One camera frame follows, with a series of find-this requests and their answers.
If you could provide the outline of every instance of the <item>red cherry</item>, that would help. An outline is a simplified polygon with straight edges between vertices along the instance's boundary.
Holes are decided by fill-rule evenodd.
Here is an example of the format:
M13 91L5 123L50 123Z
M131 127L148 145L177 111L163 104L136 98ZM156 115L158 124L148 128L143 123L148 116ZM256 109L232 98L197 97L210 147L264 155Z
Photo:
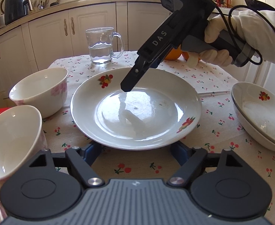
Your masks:
M125 173L130 173L131 172L131 168L127 167L124 169Z
M118 168L124 168L125 167L125 164L123 164L123 163L120 163L119 165L118 165Z

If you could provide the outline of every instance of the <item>silver bolt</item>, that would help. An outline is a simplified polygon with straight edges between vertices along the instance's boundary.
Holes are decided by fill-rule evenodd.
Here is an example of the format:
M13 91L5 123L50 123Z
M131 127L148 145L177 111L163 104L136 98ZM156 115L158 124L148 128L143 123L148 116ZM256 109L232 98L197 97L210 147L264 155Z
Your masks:
M184 179L181 177L172 177L169 181L173 185L181 185L184 183Z
M100 185L102 183L102 179L100 178L90 178L87 183L89 185L92 185L92 186L97 186L97 185Z

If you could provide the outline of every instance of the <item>glass of water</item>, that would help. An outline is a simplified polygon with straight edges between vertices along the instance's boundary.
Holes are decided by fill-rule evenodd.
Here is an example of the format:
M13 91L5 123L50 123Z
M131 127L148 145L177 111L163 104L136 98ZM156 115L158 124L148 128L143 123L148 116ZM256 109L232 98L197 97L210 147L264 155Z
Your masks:
M119 58L124 52L124 44L121 35L114 32L113 27L102 27L85 31L89 54L92 63L103 65L111 62L111 59ZM113 37L119 37L122 43L121 52L116 55L113 53Z

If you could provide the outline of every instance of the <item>round black disc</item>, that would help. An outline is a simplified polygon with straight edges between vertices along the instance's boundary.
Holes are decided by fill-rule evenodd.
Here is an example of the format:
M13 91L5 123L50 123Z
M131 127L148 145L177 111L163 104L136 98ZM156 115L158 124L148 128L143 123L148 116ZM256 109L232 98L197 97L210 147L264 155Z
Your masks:
M81 196L81 186L72 176L34 169L15 174L2 186L0 199L9 215L25 220L53 217L72 207Z
M244 170L234 167L204 174L192 183L191 195L212 215L229 219L264 215L272 198L270 187L258 174Z

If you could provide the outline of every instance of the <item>cherry print tablecloth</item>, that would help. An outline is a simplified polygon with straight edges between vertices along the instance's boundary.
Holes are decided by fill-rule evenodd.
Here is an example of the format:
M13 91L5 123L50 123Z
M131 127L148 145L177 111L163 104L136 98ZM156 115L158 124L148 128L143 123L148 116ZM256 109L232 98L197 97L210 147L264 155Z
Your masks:
M136 58L136 52L124 52L109 65L94 66L89 55L82 55L58 59L50 66L65 67L69 71L68 98L64 107L43 120L43 129L52 152L63 152L72 146L82 147L90 142L76 127L70 113L71 97L77 87L98 73L131 67ZM182 57L176 61L164 61L158 68L185 79L201 96L201 119L197 127L181 141L188 147L200 146L212 153L230 148L241 156L269 183L273 199L265 216L275 224L275 152L256 143L238 122L230 97L230 90L237 80L220 67L202 61L195 68L188 68ZM168 147L149 151L123 151L103 147L102 154L92 168L106 181L109 178L167 180L179 168L179 164L171 156Z

